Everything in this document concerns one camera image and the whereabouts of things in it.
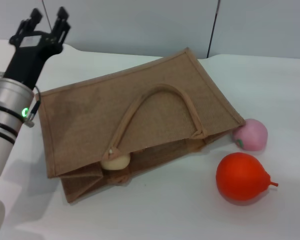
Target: brown bag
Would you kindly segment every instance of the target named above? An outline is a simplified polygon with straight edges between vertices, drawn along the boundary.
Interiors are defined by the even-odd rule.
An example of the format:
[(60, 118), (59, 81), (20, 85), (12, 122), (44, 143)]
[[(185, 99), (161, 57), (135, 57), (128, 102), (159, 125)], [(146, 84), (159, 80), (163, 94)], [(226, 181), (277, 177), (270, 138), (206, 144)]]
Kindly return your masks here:
[[(41, 94), (47, 176), (67, 201), (167, 163), (245, 123), (195, 56), (182, 52)], [(99, 161), (131, 153), (123, 170)]]

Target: white wall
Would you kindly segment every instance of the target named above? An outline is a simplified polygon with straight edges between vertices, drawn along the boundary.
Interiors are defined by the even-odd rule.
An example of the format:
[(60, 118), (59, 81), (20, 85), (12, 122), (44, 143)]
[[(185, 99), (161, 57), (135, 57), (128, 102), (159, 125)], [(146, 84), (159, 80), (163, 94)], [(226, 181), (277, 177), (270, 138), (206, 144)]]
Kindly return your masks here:
[(0, 39), (15, 35), (21, 20), (28, 19), (34, 8), (43, 15), (36, 30), (50, 31), (41, 0), (0, 0)]
[(221, 0), (216, 54), (300, 58), (300, 0)]
[(84, 51), (167, 56), (190, 47), (205, 58), (217, 0), (44, 0), (69, 12), (66, 43)]

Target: green led light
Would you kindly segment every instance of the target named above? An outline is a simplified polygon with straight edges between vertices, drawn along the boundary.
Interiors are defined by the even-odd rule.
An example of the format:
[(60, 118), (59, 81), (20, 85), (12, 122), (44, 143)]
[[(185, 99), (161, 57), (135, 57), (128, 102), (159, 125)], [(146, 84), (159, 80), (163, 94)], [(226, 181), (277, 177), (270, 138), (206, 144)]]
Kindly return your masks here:
[(28, 113), (28, 111), (29, 111), (29, 108), (24, 108), (23, 110), (22, 110), (22, 117), (26, 117), (27, 116), (27, 113)]

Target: white tabletop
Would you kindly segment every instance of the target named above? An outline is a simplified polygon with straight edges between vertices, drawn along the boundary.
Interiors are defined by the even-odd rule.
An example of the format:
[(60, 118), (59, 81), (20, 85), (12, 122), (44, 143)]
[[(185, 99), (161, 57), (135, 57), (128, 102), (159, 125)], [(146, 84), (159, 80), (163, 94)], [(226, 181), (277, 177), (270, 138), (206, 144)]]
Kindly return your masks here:
[[(0, 40), (0, 71), (14, 53)], [(50, 58), (42, 91), (110, 74), (158, 57), (83, 52), (68, 45)], [(200, 60), (244, 118), (263, 122), (267, 148), (256, 157), (279, 183), (259, 201), (235, 205), (215, 174), (240, 151), (229, 136), (68, 204), (59, 179), (47, 179), (39, 117), (23, 126), (0, 177), (6, 213), (0, 240), (300, 240), (300, 59), (217, 55)]]

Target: pink toy fruit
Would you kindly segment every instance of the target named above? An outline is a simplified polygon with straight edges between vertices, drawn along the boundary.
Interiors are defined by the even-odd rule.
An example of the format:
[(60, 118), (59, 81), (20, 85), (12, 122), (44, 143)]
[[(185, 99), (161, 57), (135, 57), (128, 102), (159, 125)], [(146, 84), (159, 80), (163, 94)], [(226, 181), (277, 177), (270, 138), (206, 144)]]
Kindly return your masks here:
[(261, 151), (267, 145), (268, 130), (255, 119), (246, 119), (245, 125), (233, 131), (235, 143), (247, 151)]

